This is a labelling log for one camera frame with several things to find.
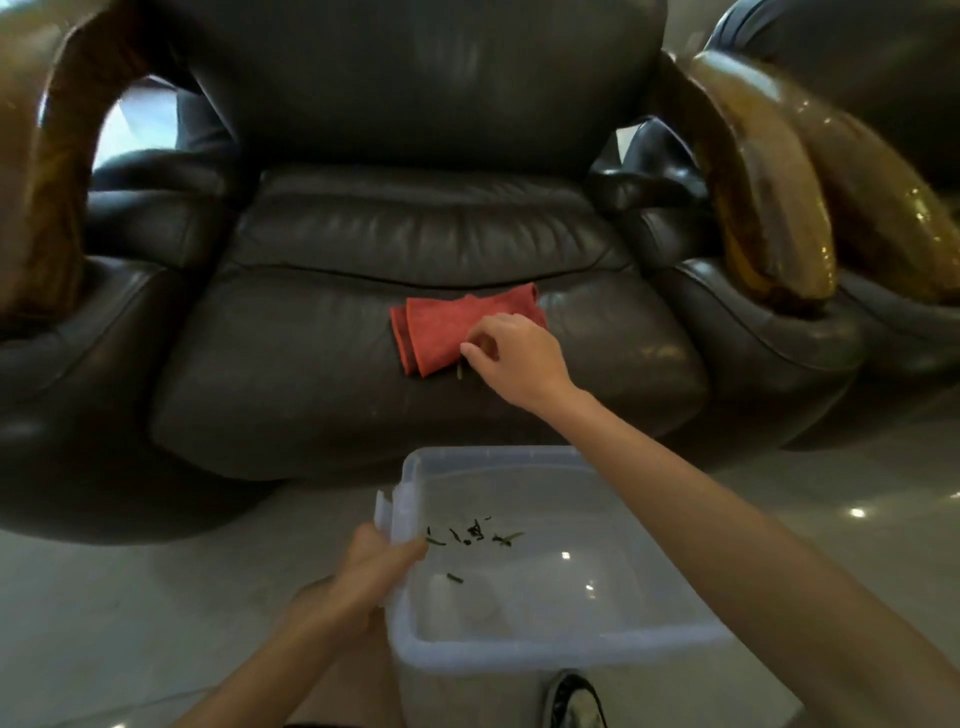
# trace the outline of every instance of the red cloth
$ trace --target red cloth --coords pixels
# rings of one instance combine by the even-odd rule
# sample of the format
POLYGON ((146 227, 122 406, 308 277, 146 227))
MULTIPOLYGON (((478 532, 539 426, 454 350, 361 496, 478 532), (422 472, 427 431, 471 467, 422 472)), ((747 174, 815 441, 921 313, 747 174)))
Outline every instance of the red cloth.
POLYGON ((408 375, 432 375, 460 359, 460 344, 484 316, 522 313, 547 328, 546 316, 537 305, 537 286, 527 283, 505 293, 478 299, 464 296, 456 301, 407 299, 406 305, 390 309, 396 347, 403 371, 408 375))

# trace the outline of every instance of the armchair armrest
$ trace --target armchair armrest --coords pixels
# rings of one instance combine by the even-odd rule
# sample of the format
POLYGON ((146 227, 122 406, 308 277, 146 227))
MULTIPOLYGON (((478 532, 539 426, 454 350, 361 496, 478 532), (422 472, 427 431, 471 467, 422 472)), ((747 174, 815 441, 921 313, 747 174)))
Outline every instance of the armchair armrest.
POLYGON ((100 128, 131 82, 179 72, 133 0, 0 10, 0 331, 75 309, 100 128))

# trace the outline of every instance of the clear plastic box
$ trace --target clear plastic box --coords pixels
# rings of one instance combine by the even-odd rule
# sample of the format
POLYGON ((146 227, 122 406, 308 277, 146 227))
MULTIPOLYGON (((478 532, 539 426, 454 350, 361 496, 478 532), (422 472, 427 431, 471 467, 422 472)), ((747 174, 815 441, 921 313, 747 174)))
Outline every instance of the clear plastic box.
POLYGON ((732 636, 574 448, 419 449, 375 520, 445 544, 387 605, 397 657, 424 671, 641 663, 732 636))

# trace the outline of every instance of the cushion seam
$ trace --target cushion seam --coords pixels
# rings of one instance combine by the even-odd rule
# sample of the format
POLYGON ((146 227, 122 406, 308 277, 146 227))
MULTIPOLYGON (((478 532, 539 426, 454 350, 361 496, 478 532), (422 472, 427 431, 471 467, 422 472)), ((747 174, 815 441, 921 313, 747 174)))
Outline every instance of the cushion seam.
MULTIPOLYGON (((596 268, 597 264, 602 261, 603 257, 604 257, 606 254, 607 254, 606 252, 603 252, 603 253, 600 255, 600 257, 597 258, 597 260, 593 261, 592 263, 590 263, 590 265, 588 265, 588 266, 586 266, 586 267, 576 268, 576 269, 569 270, 569 271, 560 271, 560 272, 558 272, 558 273, 552 273, 552 274, 549 274, 549 275, 546 275, 546 276, 537 276, 537 277, 524 278, 524 279, 511 279, 511 280, 506 280, 506 281, 497 281, 497 282, 494 282, 494 283, 470 283, 470 284, 455 285, 455 286, 451 286, 451 285, 426 285, 426 284, 424 284, 424 283, 406 283, 406 282, 404 282, 404 281, 402 281, 402 280, 389 280, 389 279, 377 278, 377 277, 374 277, 374 276, 360 276, 360 275, 355 274, 355 273, 344 273, 344 272, 342 272, 342 271, 326 271, 326 270, 320 270, 320 269, 317 269, 317 268, 304 268, 304 267, 302 267, 302 266, 287 265, 287 264, 262 264, 262 263, 255 263, 255 264, 253 264, 253 265, 250 265, 250 264, 246 264, 246 263, 240 263, 240 262, 238 262, 238 261, 236 261, 236 260, 232 260, 232 261, 229 262, 228 266, 236 266, 236 267, 238 267, 238 268, 240 268, 241 270, 244 270, 244 271, 281 270, 281 271, 298 271, 298 272, 301 272, 301 273, 316 273, 316 274, 319 274, 319 275, 322 275, 322 276, 336 276, 336 277, 345 278, 345 279, 365 280, 365 281, 370 282, 370 283, 385 283, 385 284, 387 284, 387 285, 393 285, 393 286, 396 286, 396 287, 398 287, 398 288, 414 288, 414 289, 417 289, 417 290, 424 290, 424 291, 467 291, 467 292, 469 292, 469 291, 482 290, 482 289, 486 289, 486 288, 502 288, 502 287, 505 287, 505 286, 522 285, 522 284, 524 284, 524 283, 537 282, 537 281, 539 281, 539 280, 551 280, 551 279, 556 279, 556 278, 562 278, 563 276, 575 276, 575 275, 581 274, 581 273, 613 273, 613 274, 621 274, 621 273, 626 273, 626 272, 628 272, 628 271, 631 269, 633 263, 625 263, 625 264, 624 264, 622 267, 620 267, 620 268, 600 268, 600 269, 597 269, 597 268, 596 268)), ((636 279, 637 279, 638 282, 643 282, 643 278, 641 278, 640 276, 637 276, 636 279)), ((216 284, 216 280, 214 280, 214 281, 212 281, 212 282, 210 283, 210 285, 215 285, 215 284, 216 284)))

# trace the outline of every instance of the black sneaker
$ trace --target black sneaker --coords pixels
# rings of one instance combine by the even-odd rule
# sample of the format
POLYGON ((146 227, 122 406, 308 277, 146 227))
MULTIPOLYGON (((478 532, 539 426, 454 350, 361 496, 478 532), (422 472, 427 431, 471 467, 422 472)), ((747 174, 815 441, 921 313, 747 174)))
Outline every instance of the black sneaker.
POLYGON ((597 691, 574 670, 553 681, 543 704, 543 728, 607 728, 597 691))

